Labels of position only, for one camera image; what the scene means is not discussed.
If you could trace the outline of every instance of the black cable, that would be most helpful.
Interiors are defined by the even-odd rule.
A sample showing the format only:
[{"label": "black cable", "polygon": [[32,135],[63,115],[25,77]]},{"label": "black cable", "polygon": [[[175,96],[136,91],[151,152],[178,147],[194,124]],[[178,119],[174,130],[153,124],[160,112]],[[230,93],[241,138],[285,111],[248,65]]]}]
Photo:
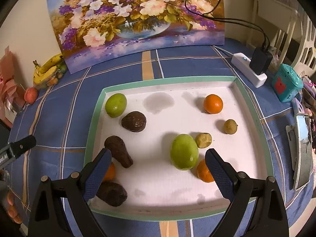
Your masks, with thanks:
[{"label": "black cable", "polygon": [[[208,17],[208,16],[206,16],[206,14],[212,13],[212,12],[218,7],[219,3],[220,3],[222,0],[218,0],[217,4],[214,6],[214,8],[213,8],[210,12],[206,12],[206,13],[203,13],[203,14],[199,14],[199,13],[196,13],[196,12],[194,12],[194,11],[191,11],[191,10],[187,7],[187,5],[186,5],[187,1],[188,1],[188,0],[185,0],[185,2],[184,2],[185,8],[186,8],[189,12],[191,12],[191,13],[193,13],[193,14],[195,14],[195,15],[199,15],[199,16],[204,17],[204,18],[206,18],[206,19],[214,20],[214,21],[218,21],[218,22],[232,23],[232,24],[237,24],[237,25],[245,26],[245,27],[247,27],[247,28],[255,29],[255,30],[261,32],[261,33],[263,34],[263,36],[264,36],[264,42],[262,43],[262,48],[263,48],[263,49],[265,48],[265,46],[266,46],[266,40],[268,40],[268,46],[267,46],[266,49],[267,49],[267,50],[269,49],[269,47],[270,47],[270,40],[269,40],[268,36],[265,34],[265,32],[263,31],[263,29],[262,29],[261,27],[259,27],[258,25],[254,24],[254,23],[251,23],[251,22],[249,22],[249,21],[246,21],[246,20],[241,20],[241,19],[234,19],[234,18],[216,18],[216,17]],[[243,23],[248,23],[248,24],[250,24],[250,25],[252,25],[252,26],[245,25],[245,24],[242,24],[242,23],[239,23],[239,22],[233,22],[233,21],[231,21],[231,20],[233,20],[233,21],[239,21],[239,22],[243,22]]]}]

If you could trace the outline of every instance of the banana bunch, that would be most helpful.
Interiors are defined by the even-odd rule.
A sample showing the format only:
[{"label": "banana bunch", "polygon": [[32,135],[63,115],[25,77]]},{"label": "banana bunch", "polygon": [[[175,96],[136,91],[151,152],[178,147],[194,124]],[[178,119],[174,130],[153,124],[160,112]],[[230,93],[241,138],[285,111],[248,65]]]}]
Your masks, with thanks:
[{"label": "banana bunch", "polygon": [[33,83],[38,85],[42,82],[50,80],[50,78],[56,73],[59,64],[64,63],[63,55],[57,54],[50,58],[43,66],[39,66],[37,61],[33,61],[35,65]]}]

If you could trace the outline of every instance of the green tray border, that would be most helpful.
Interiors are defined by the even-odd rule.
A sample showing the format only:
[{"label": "green tray border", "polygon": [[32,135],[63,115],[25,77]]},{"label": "green tray border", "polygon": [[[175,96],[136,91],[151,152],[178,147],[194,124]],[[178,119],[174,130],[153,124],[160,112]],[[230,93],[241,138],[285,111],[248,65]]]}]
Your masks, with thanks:
[{"label": "green tray border", "polygon": [[[97,131],[98,121],[102,109],[102,105],[104,103],[104,99],[107,92],[116,92],[121,91],[125,89],[132,89],[132,88],[139,88],[139,87],[148,87],[148,86],[157,86],[157,85],[168,85],[168,84],[179,84],[179,83],[192,83],[192,82],[212,82],[212,81],[221,81],[221,82],[235,82],[237,84],[237,87],[239,88],[244,100],[246,101],[246,104],[249,108],[249,111],[251,113],[251,116],[254,120],[255,126],[257,128],[259,138],[261,141],[261,145],[263,148],[265,163],[266,163],[266,170],[268,175],[273,175],[273,166],[272,166],[272,158],[270,154],[270,150],[268,147],[268,143],[264,134],[264,130],[262,128],[262,124],[260,122],[259,116],[255,110],[255,107],[253,106],[253,103],[241,83],[241,81],[234,76],[188,76],[188,77],[172,77],[172,78],[163,78],[163,79],[152,79],[152,80],[146,80],[146,81],[139,81],[139,82],[132,82],[127,84],[121,84],[117,86],[111,86],[106,87],[101,91],[101,94],[98,98],[98,101],[95,105],[94,112],[91,119],[91,124],[89,128],[89,134],[87,138],[87,145],[86,145],[86,152],[84,156],[84,165],[92,161],[92,154],[93,154],[93,148],[94,148],[94,139]],[[157,222],[157,221],[179,221],[179,220],[188,220],[188,219],[197,219],[197,218],[203,218],[211,215],[216,215],[224,212],[226,208],[214,210],[210,213],[197,213],[194,216],[190,216],[189,218],[185,215],[177,215],[177,216],[168,216],[166,217],[159,217],[159,216],[151,216],[150,218],[147,215],[140,215],[140,216],[131,216],[131,215],[124,215],[121,213],[116,212],[105,212],[98,209],[91,209],[93,212],[104,214],[112,217],[122,218],[122,219],[131,219],[131,220],[138,220],[138,221],[151,221],[151,222]]]}]

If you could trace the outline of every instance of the blue plaid tablecloth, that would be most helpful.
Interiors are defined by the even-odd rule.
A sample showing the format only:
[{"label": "blue plaid tablecloth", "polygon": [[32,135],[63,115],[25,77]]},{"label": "blue plaid tablecloth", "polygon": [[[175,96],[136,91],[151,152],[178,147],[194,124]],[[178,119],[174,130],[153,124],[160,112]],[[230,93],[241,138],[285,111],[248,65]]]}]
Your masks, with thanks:
[{"label": "blue plaid tablecloth", "polygon": [[[225,39],[221,48],[252,55],[233,39]],[[151,50],[112,59],[72,75],[66,73],[57,85],[41,92],[33,105],[17,115],[9,138],[12,142],[33,134],[37,140],[36,147],[7,167],[9,187],[24,223],[28,224],[41,176],[55,180],[81,171],[92,114],[103,88],[153,78],[228,75],[241,78],[261,119],[291,226],[313,192],[312,175],[307,186],[299,191],[291,189],[293,171],[285,132],[286,125],[294,124],[291,104],[278,100],[271,88],[271,76],[262,87],[255,88],[230,61],[231,55],[212,46]],[[253,204],[249,203],[236,236],[243,235]],[[81,236],[67,201],[64,206],[75,236]],[[167,231],[170,237],[200,237],[209,236],[222,215],[178,222],[140,222],[101,214],[95,217],[109,237],[164,237]]]}]

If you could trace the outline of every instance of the flower painting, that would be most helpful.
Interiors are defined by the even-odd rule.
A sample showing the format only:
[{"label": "flower painting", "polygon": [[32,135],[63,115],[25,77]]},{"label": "flower painting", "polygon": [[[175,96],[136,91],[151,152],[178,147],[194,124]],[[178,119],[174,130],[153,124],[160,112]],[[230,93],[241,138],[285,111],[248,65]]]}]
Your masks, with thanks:
[{"label": "flower painting", "polygon": [[224,44],[219,0],[47,0],[71,73],[123,55],[183,45]]}]

